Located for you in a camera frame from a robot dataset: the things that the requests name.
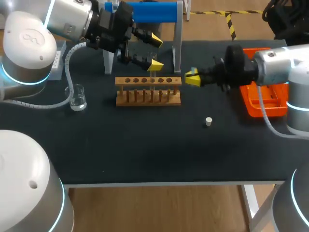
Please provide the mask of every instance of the wooden peg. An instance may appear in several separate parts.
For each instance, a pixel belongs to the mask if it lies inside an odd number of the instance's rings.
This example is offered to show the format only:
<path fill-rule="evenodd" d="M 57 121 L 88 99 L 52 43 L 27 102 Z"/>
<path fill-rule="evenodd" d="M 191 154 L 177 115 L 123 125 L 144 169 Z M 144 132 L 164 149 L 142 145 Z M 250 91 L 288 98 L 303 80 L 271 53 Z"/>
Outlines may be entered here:
<path fill-rule="evenodd" d="M 177 86 L 174 86 L 174 95 L 176 95 L 177 94 L 177 92 L 178 92 L 178 87 Z"/>
<path fill-rule="evenodd" d="M 130 102 L 130 90 L 126 91 L 126 101 Z"/>
<path fill-rule="evenodd" d="M 169 98 L 170 98 L 170 89 L 168 90 L 168 96 L 166 102 L 169 102 Z"/>
<path fill-rule="evenodd" d="M 162 90 L 159 91 L 159 102 L 162 102 Z"/>
<path fill-rule="evenodd" d="M 134 90 L 134 101 L 137 102 L 137 89 Z"/>
<path fill-rule="evenodd" d="M 150 90 L 150 102 L 154 102 L 154 90 Z"/>
<path fill-rule="evenodd" d="M 122 96 L 124 94 L 124 87 L 120 86 L 120 96 Z"/>
<path fill-rule="evenodd" d="M 145 98 L 146 98 L 146 90 L 143 89 L 143 102 L 145 102 Z"/>

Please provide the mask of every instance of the yellow black hazard tape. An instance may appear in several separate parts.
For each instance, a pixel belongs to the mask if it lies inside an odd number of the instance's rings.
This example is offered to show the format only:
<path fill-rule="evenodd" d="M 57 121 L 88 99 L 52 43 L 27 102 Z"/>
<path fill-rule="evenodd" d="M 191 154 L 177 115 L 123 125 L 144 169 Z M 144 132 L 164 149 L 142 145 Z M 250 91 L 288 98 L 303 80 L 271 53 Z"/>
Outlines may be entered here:
<path fill-rule="evenodd" d="M 190 12 L 191 15 L 225 15 L 225 14 L 262 14 L 263 11 L 193 11 Z"/>
<path fill-rule="evenodd" d="M 227 22 L 228 28 L 230 30 L 230 34 L 231 34 L 232 40 L 236 40 L 237 37 L 236 37 L 234 26 L 232 24 L 231 14 L 226 13 L 225 14 L 225 18 L 226 18 L 226 22 Z"/>

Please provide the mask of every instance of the metal stand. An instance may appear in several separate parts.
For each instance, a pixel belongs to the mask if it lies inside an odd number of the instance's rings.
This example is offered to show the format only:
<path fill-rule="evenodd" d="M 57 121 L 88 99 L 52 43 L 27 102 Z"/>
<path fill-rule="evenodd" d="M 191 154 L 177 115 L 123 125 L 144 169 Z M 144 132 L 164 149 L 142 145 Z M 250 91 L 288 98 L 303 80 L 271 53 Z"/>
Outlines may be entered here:
<path fill-rule="evenodd" d="M 186 21 L 189 21 L 190 20 L 190 13 L 191 13 L 191 0 L 183 0 L 183 2 L 184 2 L 185 12 L 187 14 Z"/>
<path fill-rule="evenodd" d="M 180 64 L 182 56 L 182 36 L 183 36 L 183 2 L 177 1 L 177 22 L 174 28 L 173 41 L 173 62 L 174 73 L 180 74 Z"/>
<path fill-rule="evenodd" d="M 164 7 L 164 2 L 158 2 L 158 4 L 161 4 L 162 7 Z M 174 72 L 176 74 L 180 74 L 182 35 L 183 35 L 183 1 L 179 0 L 176 2 L 176 4 L 177 4 L 177 8 L 175 9 L 177 11 L 176 19 L 173 19 L 172 21 L 172 22 L 175 22 L 172 52 L 173 52 Z M 103 56 L 104 56 L 105 74 L 112 74 L 112 64 L 113 64 L 113 59 L 114 59 L 114 53 L 103 50 Z"/>

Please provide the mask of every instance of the wooden floor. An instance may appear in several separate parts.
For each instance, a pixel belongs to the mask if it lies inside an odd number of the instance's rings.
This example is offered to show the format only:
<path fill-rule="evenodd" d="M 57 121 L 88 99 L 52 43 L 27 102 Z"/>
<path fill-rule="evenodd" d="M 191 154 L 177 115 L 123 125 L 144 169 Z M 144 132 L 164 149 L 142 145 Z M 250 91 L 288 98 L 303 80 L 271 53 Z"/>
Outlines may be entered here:
<path fill-rule="evenodd" d="M 269 0 L 192 0 L 192 11 L 263 10 Z M 238 39 L 273 39 L 259 14 L 234 14 Z M 172 40 L 164 24 L 163 40 Z M 225 17 L 191 15 L 183 40 L 231 40 Z M 255 186 L 261 205 L 272 186 Z M 237 186 L 76 189 L 75 232 L 246 232 L 247 218 Z M 265 232 L 273 231 L 268 225 Z"/>

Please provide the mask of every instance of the wooden test tube rack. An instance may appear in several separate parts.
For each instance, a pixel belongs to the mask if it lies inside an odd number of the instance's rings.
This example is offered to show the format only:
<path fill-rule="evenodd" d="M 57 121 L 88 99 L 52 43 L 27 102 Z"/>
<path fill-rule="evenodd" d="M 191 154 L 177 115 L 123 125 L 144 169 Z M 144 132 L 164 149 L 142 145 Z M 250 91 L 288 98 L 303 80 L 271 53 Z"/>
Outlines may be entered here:
<path fill-rule="evenodd" d="M 116 106 L 173 106 L 181 105 L 179 86 L 181 77 L 116 77 L 117 91 Z M 161 90 L 168 86 L 171 89 Z M 125 87 L 148 87 L 148 90 L 124 90 Z"/>

